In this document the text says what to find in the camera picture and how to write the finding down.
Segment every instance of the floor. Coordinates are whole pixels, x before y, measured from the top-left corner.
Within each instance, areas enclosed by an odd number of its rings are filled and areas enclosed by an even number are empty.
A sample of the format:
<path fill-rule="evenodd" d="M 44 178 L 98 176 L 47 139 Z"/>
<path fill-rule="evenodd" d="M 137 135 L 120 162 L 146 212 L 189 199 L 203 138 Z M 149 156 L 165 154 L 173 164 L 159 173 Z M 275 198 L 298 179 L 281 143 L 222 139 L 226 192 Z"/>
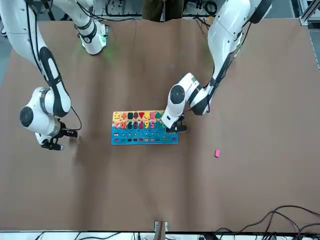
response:
<path fill-rule="evenodd" d="M 216 0 L 218 8 L 223 4 L 225 0 Z M 125 4 L 120 5 L 117 3 L 117 0 L 114 0 L 114 4 L 110 5 L 109 13 L 110 14 L 123 14 L 123 13 L 137 13 L 141 14 L 141 6 L 142 6 L 142 0 L 126 0 Z M 96 0 L 96 4 L 100 5 L 100 9 L 105 7 L 105 0 Z M 295 16 L 294 4 L 292 5 L 291 0 L 273 0 L 273 8 L 270 11 L 270 13 L 267 15 L 267 18 L 293 18 Z M 54 14 L 54 17 L 59 20 L 64 16 L 64 13 L 57 7 L 52 7 L 52 12 Z M 204 10 L 196 9 L 194 5 L 189 5 L 185 11 L 185 14 L 188 13 L 198 13 L 198 14 L 204 14 Z M 47 21 L 49 20 L 49 17 L 46 14 L 43 14 L 39 17 L 40 21 Z M 320 58 L 320 28 L 317 28 L 317 26 L 311 26 L 310 27 L 310 38 L 313 43 L 315 55 Z M 4 39 L 2 36 L 0 36 L 0 84 L 2 82 L 3 76 L 5 74 L 9 55 L 11 52 L 11 46 L 8 40 Z M 35 240 L 37 236 L 41 232 L 0 232 L 0 239 L 1 240 Z M 82 238 L 87 237 L 99 237 L 99 238 L 105 238 L 108 236 L 113 235 L 112 232 L 83 232 L 78 236 L 78 232 L 46 232 L 44 233 L 41 238 L 41 240 L 80 240 Z M 152 233 L 141 233 L 141 238 L 143 240 L 152 240 L 154 237 L 154 234 Z M 168 240 L 198 240 L 199 235 L 183 235 L 183 234 L 176 234 L 176 235 L 168 235 Z M 277 237 L 281 240 L 290 240 L 291 237 L 283 237 L 279 236 Z M 120 233 L 115 236 L 112 236 L 111 240 L 132 240 L 132 239 L 138 239 L 138 234 L 136 233 L 133 235 L 133 233 L 126 232 L 126 233 Z M 261 236 L 236 236 L 233 238 L 232 236 L 224 236 L 222 238 L 223 240 L 260 240 Z"/>
<path fill-rule="evenodd" d="M 36 240 L 41 232 L 11 232 L 0 233 L 1 240 Z M 37 240 L 84 240 L 84 239 L 106 239 L 110 240 L 139 240 L 138 233 L 122 232 L 116 234 L 116 232 L 82 232 L 78 235 L 78 232 L 46 232 Z M 141 240 L 153 240 L 154 233 L 140 233 Z M 198 240 L 197 234 L 167 234 L 166 240 Z M 277 236 L 272 240 L 291 240 L 289 236 Z M 238 235 L 238 236 L 223 236 L 222 240 L 262 240 L 262 236 L 256 237 L 255 235 Z M 313 240 L 312 238 L 304 237 L 303 240 Z"/>

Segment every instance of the wire bundle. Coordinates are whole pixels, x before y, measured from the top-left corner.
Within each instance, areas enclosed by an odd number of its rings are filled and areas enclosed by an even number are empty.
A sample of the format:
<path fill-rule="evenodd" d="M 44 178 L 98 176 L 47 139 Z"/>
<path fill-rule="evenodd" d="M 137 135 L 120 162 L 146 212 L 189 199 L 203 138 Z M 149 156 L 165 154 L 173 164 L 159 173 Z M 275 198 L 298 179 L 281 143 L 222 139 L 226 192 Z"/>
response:
<path fill-rule="evenodd" d="M 218 228 L 215 233 L 220 233 L 221 231 L 222 234 L 219 238 L 219 240 L 222 239 L 222 237 L 225 235 L 225 233 L 230 233 L 230 234 L 233 234 L 233 235 L 238 235 L 240 233 L 243 233 L 246 229 L 250 228 L 250 227 L 253 227 L 253 226 L 256 226 L 256 225 L 259 225 L 261 223 L 263 223 L 268 216 L 271 216 L 270 219 L 269 219 L 269 222 L 268 222 L 268 225 L 265 229 L 265 231 L 263 232 L 263 237 L 262 237 L 262 240 L 271 240 L 272 237 L 276 237 L 277 236 L 277 233 L 276 232 L 272 232 L 272 233 L 269 233 L 269 229 L 270 229 L 270 226 L 271 226 L 271 223 L 272 223 L 272 220 L 276 215 L 279 215 L 279 216 L 282 216 L 283 218 L 285 218 L 287 221 L 290 222 L 290 224 L 293 226 L 293 229 L 294 229 L 294 232 L 297 234 L 292 238 L 292 240 L 300 240 L 302 239 L 303 236 L 305 235 L 309 235 L 311 236 L 312 238 L 315 238 L 317 240 L 320 240 L 320 237 L 317 235 L 317 234 L 310 234 L 308 232 L 303 232 L 304 230 L 310 228 L 310 227 L 313 227 L 313 226 L 320 226 L 320 223 L 316 222 L 316 223 L 311 223 L 311 224 L 307 224 L 307 225 L 304 225 L 302 227 L 299 227 L 291 218 L 289 218 L 288 216 L 284 215 L 283 213 L 279 212 L 278 210 L 280 209 L 284 209 L 284 208 L 295 208 L 295 209 L 300 209 L 300 210 L 303 210 L 303 211 L 306 211 L 312 215 L 315 215 L 317 216 L 318 218 L 320 218 L 320 214 L 317 213 L 317 212 L 314 212 L 314 211 L 311 211 L 307 208 L 304 208 L 304 207 L 301 207 L 301 206 L 297 206 L 297 205 L 282 205 L 282 206 L 279 206 L 277 207 L 276 209 L 274 209 L 273 211 L 269 211 L 261 220 L 255 222 L 255 223 L 252 223 L 252 224 L 248 224 L 246 225 L 245 227 L 243 227 L 241 230 L 239 231 L 232 231 L 230 230 L 229 228 L 226 228 L 226 227 L 220 227 Z"/>

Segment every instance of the cable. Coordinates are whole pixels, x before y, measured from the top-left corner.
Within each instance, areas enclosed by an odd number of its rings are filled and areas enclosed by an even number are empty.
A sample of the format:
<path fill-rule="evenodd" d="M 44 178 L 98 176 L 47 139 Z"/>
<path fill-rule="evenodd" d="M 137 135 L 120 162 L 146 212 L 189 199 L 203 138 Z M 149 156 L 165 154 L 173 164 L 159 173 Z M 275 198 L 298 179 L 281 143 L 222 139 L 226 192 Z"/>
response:
<path fill-rule="evenodd" d="M 79 117 L 78 113 L 75 111 L 75 109 L 74 109 L 73 106 L 71 106 L 71 109 L 72 109 L 72 111 L 74 112 L 74 114 L 76 115 L 76 117 L 78 118 L 79 123 L 80 123 L 80 127 L 79 127 L 79 128 L 75 128 L 75 129 L 70 129 L 70 130 L 72 130 L 72 131 L 79 131 L 79 130 L 82 128 L 82 122 L 81 122 L 81 120 L 80 120 L 80 117 Z"/>
<path fill-rule="evenodd" d="M 198 19 L 200 22 L 202 22 L 202 24 L 207 26 L 207 29 L 208 29 L 208 27 L 211 26 L 210 24 L 206 23 L 205 20 L 202 20 L 199 16 L 195 16 L 193 19 Z"/>
<path fill-rule="evenodd" d="M 306 211 L 306 212 L 308 212 L 308 213 L 311 213 L 311 214 L 313 214 L 313 215 L 316 215 L 317 217 L 320 218 L 320 214 L 319 214 L 319 213 L 314 212 L 314 211 L 311 211 L 311 210 L 309 210 L 309 209 L 307 209 L 307 208 L 304 208 L 304 207 L 302 207 L 302 206 L 296 206 L 296 205 L 282 205 L 282 206 L 278 206 L 278 207 L 274 210 L 274 212 L 276 212 L 276 211 L 279 210 L 279 209 L 284 209 L 284 208 L 296 208 L 296 209 L 301 209 L 301 210 L 304 210 L 304 211 Z M 266 232 L 269 230 L 270 225 L 271 225 L 271 222 L 269 222 L 268 226 L 266 227 L 266 230 L 265 230 Z"/>
<path fill-rule="evenodd" d="M 50 5 L 50 8 L 49 8 L 49 11 L 51 11 L 53 4 L 54 4 L 54 0 L 51 0 L 51 5 Z"/>
<path fill-rule="evenodd" d="M 270 234 L 266 235 L 267 231 L 268 231 L 269 228 L 270 228 L 270 225 L 271 225 L 272 219 L 273 219 L 273 217 L 274 217 L 274 214 L 278 214 L 278 215 L 284 217 L 285 219 L 287 219 L 287 220 L 292 224 L 293 227 L 296 226 L 296 227 L 298 228 L 298 231 L 299 231 L 299 232 L 298 232 L 298 234 L 297 234 L 292 240 L 295 240 L 295 239 L 297 239 L 297 237 L 301 236 L 301 233 L 302 233 L 302 231 L 303 231 L 304 229 L 309 228 L 309 227 L 312 227 L 312 226 L 320 226 L 320 223 L 311 223 L 311 224 L 308 224 L 308 225 L 303 226 L 302 228 L 299 228 L 299 226 L 298 226 L 292 219 L 290 219 L 289 217 L 287 217 L 287 216 L 284 215 L 283 213 L 277 211 L 277 210 L 283 209 L 283 208 L 297 208 L 297 209 L 301 209 L 301 210 L 304 210 L 304 211 L 306 211 L 306 212 L 308 212 L 308 213 L 311 213 L 311 214 L 313 214 L 313 215 L 315 215 L 315 216 L 317 216 L 317 217 L 320 218 L 320 214 L 319 214 L 319 213 L 314 212 L 314 211 L 311 211 L 311 210 L 309 210 L 309 209 L 307 209 L 307 208 L 304 208 L 304 207 L 301 207 L 301 206 L 297 206 L 297 205 L 282 205 L 282 206 L 277 207 L 277 208 L 276 208 L 275 210 L 273 210 L 273 211 L 269 211 L 261 220 L 255 222 L 255 223 L 252 223 L 252 224 L 248 224 L 248 225 L 246 225 L 244 228 L 242 228 L 240 231 L 233 232 L 233 234 L 234 234 L 234 235 L 237 235 L 237 234 L 239 234 L 239 233 L 242 233 L 245 229 L 247 229 L 247 228 L 249 228 L 249 227 L 252 227 L 252 226 L 256 226 L 256 225 L 261 224 L 270 214 L 271 214 L 271 217 L 270 217 L 268 226 L 267 226 L 267 228 L 266 228 L 266 231 L 265 231 L 265 233 L 264 233 L 264 235 L 263 235 L 263 238 L 262 238 L 263 240 L 271 240 L 272 236 L 276 236 L 276 233 L 275 233 L 275 232 L 273 232 L 271 235 L 270 235 Z M 226 229 L 227 231 L 232 232 L 230 229 L 224 228 L 224 227 L 218 228 L 216 231 L 219 231 L 219 230 L 221 230 L 221 229 Z"/>
<path fill-rule="evenodd" d="M 26 8 L 26 21 L 27 21 L 27 26 L 28 26 L 28 35 L 29 35 L 29 42 L 30 42 L 30 46 L 31 46 L 31 51 L 32 51 L 32 55 L 33 55 L 33 59 L 35 61 L 35 64 L 36 66 L 38 67 L 40 73 L 43 75 L 44 79 L 46 80 L 41 68 L 40 68 L 40 65 L 37 61 L 37 58 L 36 58 L 36 55 L 35 55 L 35 50 L 34 50 L 34 45 L 32 43 L 32 36 L 31 36 L 31 25 L 30 25 L 30 16 L 29 16 L 29 5 L 27 2 L 25 2 L 25 8 Z"/>
<path fill-rule="evenodd" d="M 85 240 L 85 239 L 99 239 L 99 240 L 106 240 L 106 239 L 112 238 L 113 236 L 118 235 L 118 234 L 120 234 L 120 232 L 117 232 L 117 233 L 112 234 L 112 235 L 107 236 L 107 237 L 87 236 L 87 237 L 80 238 L 80 239 L 78 239 L 78 240 Z"/>
<path fill-rule="evenodd" d="M 108 3 L 105 4 L 105 14 L 108 17 L 142 17 L 142 14 L 137 14 L 137 13 L 128 13 L 128 14 L 109 14 L 109 4 L 110 4 L 111 0 L 108 0 Z"/>
<path fill-rule="evenodd" d="M 309 228 L 309 227 L 312 227 L 312 226 L 320 226 L 320 223 L 311 223 L 311 224 L 304 225 L 304 226 L 300 229 L 300 231 L 298 232 L 298 234 L 297 234 L 294 238 L 292 238 L 292 240 L 299 239 L 302 231 L 303 231 L 304 229 Z"/>
<path fill-rule="evenodd" d="M 78 233 L 78 235 L 74 238 L 74 240 L 77 240 L 77 238 L 79 237 L 80 234 L 81 234 L 81 232 Z"/>
<path fill-rule="evenodd" d="M 42 233 L 40 233 L 34 240 L 38 240 L 43 234 L 45 234 L 44 231 Z"/>
<path fill-rule="evenodd" d="M 214 11 L 209 10 L 208 5 L 213 5 Z M 218 11 L 218 6 L 217 6 L 217 4 L 216 4 L 214 1 L 207 1 L 207 2 L 204 4 L 204 10 L 205 10 L 209 15 L 215 17 L 215 16 L 216 16 L 216 13 L 217 13 L 217 11 Z"/>
<path fill-rule="evenodd" d="M 248 36 L 248 33 L 249 33 L 249 30 L 250 30 L 251 25 L 252 25 L 252 22 L 250 22 L 250 24 L 249 24 L 249 27 L 248 27 L 248 29 L 247 29 L 247 31 L 246 31 L 246 33 L 245 33 L 244 39 L 243 39 L 243 41 L 242 41 L 242 43 L 241 43 L 241 46 L 244 45 L 244 43 L 245 43 L 245 41 L 246 41 L 246 39 L 247 39 L 247 36 Z"/>
<path fill-rule="evenodd" d="M 80 7 L 80 9 L 84 12 L 84 14 L 87 15 L 88 17 L 90 17 L 90 18 L 99 19 L 99 20 L 106 20 L 106 21 L 111 21 L 111 22 L 123 22 L 123 21 L 128 21 L 128 20 L 136 20 L 135 18 L 126 18 L 126 19 L 119 19 L 119 20 L 113 20 L 113 19 L 109 19 L 109 18 L 104 18 L 104 17 L 98 16 L 98 15 L 95 15 L 92 12 L 89 12 L 78 1 L 75 1 L 75 2 Z"/>

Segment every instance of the colorful wooden shape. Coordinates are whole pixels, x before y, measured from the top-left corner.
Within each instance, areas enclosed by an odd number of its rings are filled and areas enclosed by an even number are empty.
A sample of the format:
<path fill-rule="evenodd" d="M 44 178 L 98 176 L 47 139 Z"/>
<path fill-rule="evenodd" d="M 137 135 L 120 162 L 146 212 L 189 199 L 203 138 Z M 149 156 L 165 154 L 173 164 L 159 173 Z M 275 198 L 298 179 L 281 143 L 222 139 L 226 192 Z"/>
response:
<path fill-rule="evenodd" d="M 146 119 L 149 119 L 149 118 L 150 118 L 150 112 L 146 111 L 146 112 L 144 113 L 144 117 L 145 117 Z"/>
<path fill-rule="evenodd" d="M 115 112 L 115 113 L 113 114 L 113 118 L 114 118 L 114 119 L 120 119 L 120 113 Z"/>
<path fill-rule="evenodd" d="M 132 112 L 128 112 L 128 119 L 134 119 L 134 114 Z"/>
<path fill-rule="evenodd" d="M 123 120 L 125 120 L 127 118 L 127 114 L 126 113 L 122 113 L 121 117 L 122 117 Z"/>
<path fill-rule="evenodd" d="M 160 112 L 157 112 L 156 114 L 155 114 L 155 118 L 156 119 L 160 119 L 162 116 L 161 116 L 161 113 Z"/>

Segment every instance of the black cable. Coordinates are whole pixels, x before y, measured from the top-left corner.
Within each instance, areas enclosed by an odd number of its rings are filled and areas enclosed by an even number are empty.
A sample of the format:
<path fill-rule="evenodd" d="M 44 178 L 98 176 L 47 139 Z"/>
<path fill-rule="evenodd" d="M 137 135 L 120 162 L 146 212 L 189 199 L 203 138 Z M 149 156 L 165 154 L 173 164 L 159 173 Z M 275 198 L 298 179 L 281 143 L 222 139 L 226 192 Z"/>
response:
<path fill-rule="evenodd" d="M 25 2 L 25 8 L 26 8 L 25 10 L 26 10 L 26 21 L 27 21 L 27 26 L 28 26 L 29 42 L 30 42 L 30 46 L 31 46 L 31 51 L 32 51 L 33 59 L 34 59 L 34 61 L 35 61 L 36 66 L 38 67 L 40 73 L 43 75 L 43 72 L 42 72 L 42 70 L 41 70 L 41 68 L 40 68 L 40 65 L 39 65 L 38 61 L 37 61 L 36 54 L 35 54 L 35 50 L 34 50 L 34 45 L 33 45 L 33 42 L 32 42 L 32 36 L 31 36 L 31 30 L 30 30 L 31 25 L 30 25 L 30 16 L 29 16 L 29 5 L 28 5 L 27 2 Z"/>
<path fill-rule="evenodd" d="M 99 20 L 106 20 L 106 21 L 111 21 L 111 22 L 123 22 L 123 21 L 128 21 L 128 20 L 136 20 L 135 18 L 125 18 L 125 19 L 119 19 L 119 20 L 113 20 L 113 19 L 109 19 L 109 18 L 104 18 L 98 15 L 95 15 L 92 12 L 89 12 L 85 7 L 83 7 L 79 2 L 76 1 L 76 4 L 80 7 L 80 9 L 84 12 L 85 15 L 87 15 L 90 18 L 94 18 L 94 19 L 99 19 Z"/>
<path fill-rule="evenodd" d="M 271 214 L 271 217 L 270 217 L 268 226 L 267 226 L 267 228 L 266 228 L 266 231 L 265 231 L 265 233 L 264 233 L 264 235 L 263 235 L 263 238 L 262 238 L 263 240 L 265 240 L 265 239 L 266 239 L 266 240 L 271 240 L 271 239 L 272 239 L 272 236 L 276 236 L 275 233 L 272 233 L 271 235 L 270 235 L 270 234 L 265 235 L 265 234 L 267 233 L 267 231 L 269 230 L 269 227 L 270 227 L 270 225 L 271 225 L 271 221 L 272 221 L 272 219 L 273 219 L 273 217 L 274 217 L 274 214 L 278 214 L 278 215 L 284 217 L 285 219 L 287 219 L 287 220 L 293 225 L 293 227 L 296 226 L 296 227 L 298 228 L 299 232 L 298 232 L 298 234 L 297 234 L 292 240 L 295 240 L 295 239 L 297 239 L 297 237 L 301 236 L 301 233 L 302 233 L 302 231 L 303 231 L 304 229 L 309 228 L 309 227 L 312 227 L 312 226 L 320 226 L 320 223 L 311 223 L 311 224 L 308 224 L 308 225 L 303 226 L 302 228 L 299 228 L 299 226 L 298 226 L 293 220 L 291 220 L 289 217 L 285 216 L 283 213 L 277 211 L 277 210 L 283 209 L 283 208 L 297 208 L 297 209 L 301 209 L 301 210 L 304 210 L 304 211 L 306 211 L 306 212 L 308 212 L 308 213 L 311 213 L 311 214 L 313 214 L 313 215 L 315 215 L 315 216 L 317 216 L 317 217 L 320 218 L 320 214 L 319 214 L 319 213 L 314 212 L 314 211 L 311 211 L 311 210 L 309 210 L 309 209 L 307 209 L 307 208 L 304 208 L 304 207 L 301 207 L 301 206 L 297 206 L 297 205 L 282 205 L 282 206 L 277 207 L 277 208 L 276 208 L 275 210 L 273 210 L 273 211 L 269 211 L 261 220 L 255 222 L 255 223 L 252 223 L 252 224 L 248 224 L 248 225 L 246 225 L 244 228 L 242 228 L 240 231 L 233 232 L 233 234 L 234 234 L 234 235 L 237 235 L 237 234 L 239 234 L 239 233 L 242 233 L 245 229 L 247 229 L 247 228 L 249 228 L 249 227 L 252 227 L 252 226 L 256 226 L 256 225 L 261 224 L 270 214 Z M 228 228 L 223 228 L 223 227 L 222 227 L 222 228 L 218 228 L 217 231 L 219 231 L 220 229 L 226 229 L 227 231 L 232 232 L 230 229 L 228 229 Z"/>
<path fill-rule="evenodd" d="M 211 26 L 210 24 L 206 23 L 205 20 L 202 20 L 202 19 L 201 19 L 200 17 L 198 17 L 198 16 L 195 16 L 193 19 L 198 19 L 202 24 L 206 25 L 207 28 Z"/>
<path fill-rule="evenodd" d="M 108 3 L 105 4 L 105 14 L 108 17 L 142 17 L 142 14 L 137 14 L 137 13 L 128 13 L 128 14 L 109 14 L 109 4 L 111 0 L 108 0 Z"/>
<path fill-rule="evenodd" d="M 51 5 L 50 5 L 50 8 L 49 8 L 49 11 L 51 11 L 53 4 L 54 4 L 54 0 L 51 0 Z"/>
<path fill-rule="evenodd" d="M 74 240 L 77 240 L 77 238 L 79 237 L 80 234 L 81 234 L 81 232 L 79 232 L 79 233 L 77 234 L 77 236 L 74 238 Z"/>
<path fill-rule="evenodd" d="M 302 206 L 297 206 L 297 205 L 282 205 L 282 206 L 278 206 L 278 207 L 274 210 L 274 212 L 276 212 L 276 211 L 279 210 L 279 209 L 284 209 L 284 208 L 296 208 L 296 209 L 301 209 L 301 210 L 304 210 L 304 211 L 306 211 L 306 212 L 308 212 L 308 213 L 311 213 L 311 214 L 313 214 L 313 215 L 316 215 L 317 217 L 320 218 L 320 214 L 319 214 L 319 213 L 314 212 L 314 211 L 311 211 L 311 210 L 309 210 L 309 209 L 307 209 L 307 208 L 304 208 L 304 207 L 302 207 Z M 271 225 L 271 222 L 269 222 L 268 226 L 266 227 L 266 230 L 265 230 L 266 232 L 269 230 L 270 225 Z"/>
<path fill-rule="evenodd" d="M 247 29 L 247 31 L 246 31 L 246 33 L 245 33 L 244 39 L 243 39 L 243 41 L 242 41 L 242 43 L 241 43 L 241 46 L 244 45 L 244 43 L 245 43 L 245 41 L 246 41 L 246 39 L 247 39 L 247 36 L 248 36 L 248 33 L 249 33 L 249 30 L 250 30 L 251 25 L 252 25 L 252 22 L 250 22 L 250 24 L 249 24 L 249 27 L 248 27 L 248 29 Z"/>
<path fill-rule="evenodd" d="M 214 11 L 209 10 L 208 5 L 213 5 Z M 215 17 L 215 16 L 216 16 L 216 13 L 217 13 L 217 11 L 218 11 L 218 7 L 217 7 L 217 4 L 216 4 L 214 1 L 207 1 L 207 2 L 204 4 L 204 10 L 205 10 L 209 15 Z"/>
<path fill-rule="evenodd" d="M 36 47 L 36 54 L 38 57 L 38 61 L 40 61 L 40 54 L 39 54 L 39 47 L 38 47 L 38 26 L 37 26 L 37 21 L 38 21 L 38 15 L 34 13 L 34 31 L 35 31 L 35 47 Z"/>
<path fill-rule="evenodd" d="M 34 240 L 38 240 L 43 234 L 45 234 L 45 232 L 43 231 L 42 233 L 40 233 Z"/>
<path fill-rule="evenodd" d="M 303 231 L 304 229 L 309 228 L 309 227 L 312 227 L 312 226 L 320 226 L 320 223 L 311 223 L 311 224 L 304 225 L 304 226 L 300 229 L 300 231 L 298 232 L 298 234 L 297 234 L 294 238 L 292 238 L 292 240 L 299 239 L 299 237 L 301 236 L 302 231 Z"/>
<path fill-rule="evenodd" d="M 270 225 L 271 225 L 271 222 L 272 222 L 272 219 L 273 219 L 273 217 L 274 217 L 274 214 L 278 214 L 278 215 L 284 217 L 285 219 L 287 219 L 287 220 L 291 223 L 291 225 L 293 226 L 294 231 L 296 231 L 296 228 L 298 229 L 298 231 L 300 231 L 299 226 L 298 226 L 292 219 L 290 219 L 290 218 L 287 217 L 286 215 L 282 214 L 281 212 L 278 212 L 278 211 L 274 210 L 274 211 L 272 211 L 272 214 L 271 214 L 269 223 L 268 223 L 268 225 L 267 225 L 267 227 L 266 227 L 266 229 L 265 229 L 265 231 L 264 231 L 265 233 L 267 233 L 268 230 L 269 230 L 269 227 L 270 227 Z"/>
<path fill-rule="evenodd" d="M 79 131 L 79 130 L 82 128 L 82 122 L 81 122 L 81 120 L 80 120 L 80 117 L 79 117 L 78 113 L 75 111 L 75 109 L 74 109 L 73 106 L 71 106 L 71 109 L 72 109 L 72 111 L 74 112 L 74 114 L 76 115 L 76 117 L 78 118 L 79 123 L 80 123 L 80 127 L 79 127 L 79 128 L 75 128 L 75 129 L 70 129 L 70 130 L 72 130 L 72 131 Z"/>
<path fill-rule="evenodd" d="M 85 240 L 85 239 L 99 239 L 99 240 L 106 240 L 106 239 L 112 238 L 113 236 L 118 235 L 118 234 L 120 234 L 120 232 L 117 232 L 117 233 L 112 234 L 112 235 L 107 236 L 107 237 L 87 236 L 87 237 L 80 238 L 80 239 L 78 239 L 78 240 Z"/>

